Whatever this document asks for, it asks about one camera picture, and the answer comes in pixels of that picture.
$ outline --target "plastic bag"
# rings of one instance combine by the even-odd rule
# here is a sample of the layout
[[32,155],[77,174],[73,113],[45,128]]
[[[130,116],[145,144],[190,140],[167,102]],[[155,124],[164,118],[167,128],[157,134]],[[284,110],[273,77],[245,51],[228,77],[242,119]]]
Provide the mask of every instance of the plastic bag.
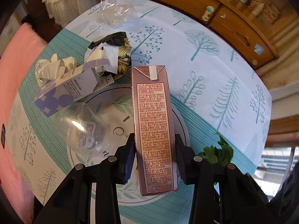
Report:
[[104,143],[106,123],[85,103],[74,103],[59,111],[54,125],[65,143],[80,155],[93,157],[112,147]]
[[130,22],[137,16],[137,11],[130,4],[117,4],[106,0],[101,1],[100,6],[100,14],[103,22],[114,27]]

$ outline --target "drawer knob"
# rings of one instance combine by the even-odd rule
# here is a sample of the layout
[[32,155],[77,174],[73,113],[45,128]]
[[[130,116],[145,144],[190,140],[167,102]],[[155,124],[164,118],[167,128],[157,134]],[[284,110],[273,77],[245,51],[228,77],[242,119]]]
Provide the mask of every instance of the drawer knob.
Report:
[[239,32],[236,32],[235,35],[246,45],[246,46],[250,46],[250,43],[248,41],[248,37],[240,34]]
[[215,11],[215,9],[212,6],[207,6],[206,10],[204,12],[204,15],[201,17],[203,21],[209,21],[209,16],[210,14],[212,14]]

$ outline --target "crumpled paper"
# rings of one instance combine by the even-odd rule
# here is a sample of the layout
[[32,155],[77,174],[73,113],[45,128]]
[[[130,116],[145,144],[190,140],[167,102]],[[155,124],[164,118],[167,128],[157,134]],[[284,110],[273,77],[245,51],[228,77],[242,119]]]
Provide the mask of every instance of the crumpled paper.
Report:
[[109,60],[110,65],[98,66],[95,68],[96,72],[109,71],[117,74],[118,69],[118,46],[108,45],[107,43],[101,44],[93,49],[87,49],[84,55],[84,63],[106,58]]
[[57,59],[57,54],[54,54],[51,59],[39,60],[35,67],[35,77],[39,87],[46,85],[68,71],[72,71],[77,67],[74,57]]

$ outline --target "product label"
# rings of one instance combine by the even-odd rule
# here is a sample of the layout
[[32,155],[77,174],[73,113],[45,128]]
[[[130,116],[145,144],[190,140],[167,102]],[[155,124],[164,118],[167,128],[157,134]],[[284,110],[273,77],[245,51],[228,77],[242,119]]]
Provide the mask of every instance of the product label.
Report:
[[108,75],[106,77],[103,77],[99,80],[99,82],[97,83],[95,89],[94,89],[94,92],[103,88],[103,87],[106,87],[110,84],[114,83],[114,80],[113,80],[113,77],[111,75]]
[[164,84],[137,84],[137,94],[146,191],[172,191],[172,157]]
[[82,89],[76,79],[68,81],[63,86],[68,91],[68,93],[74,98],[75,101],[77,98],[82,97],[82,94],[80,92]]
[[68,77],[72,76],[75,73],[75,70],[76,69],[74,69],[72,71],[68,71],[67,73],[64,73],[60,78],[65,79],[65,78],[68,78]]
[[69,140],[72,144],[76,142],[77,147],[91,148],[95,141],[94,133],[95,126],[94,122],[89,121],[72,121],[73,127],[69,130]]

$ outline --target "white plate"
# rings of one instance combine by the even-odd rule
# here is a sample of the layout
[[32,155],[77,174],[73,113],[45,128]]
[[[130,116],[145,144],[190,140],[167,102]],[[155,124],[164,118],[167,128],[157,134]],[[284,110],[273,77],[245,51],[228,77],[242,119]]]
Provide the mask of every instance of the white plate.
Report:
[[[134,132],[134,118],[132,112],[132,88],[130,84],[112,85],[91,94],[85,103],[93,112],[98,113],[108,126],[109,135],[113,136],[113,146],[110,146],[101,156],[86,158],[68,149],[70,163],[75,166],[83,163],[86,166],[98,164],[110,155],[114,155],[119,146],[125,145],[130,133]],[[189,134],[179,111],[172,105],[174,130],[180,134],[184,144],[190,146]],[[131,178],[126,185],[117,185],[118,203],[123,206],[138,206],[151,203],[164,195],[141,196],[136,170],[135,158]]]

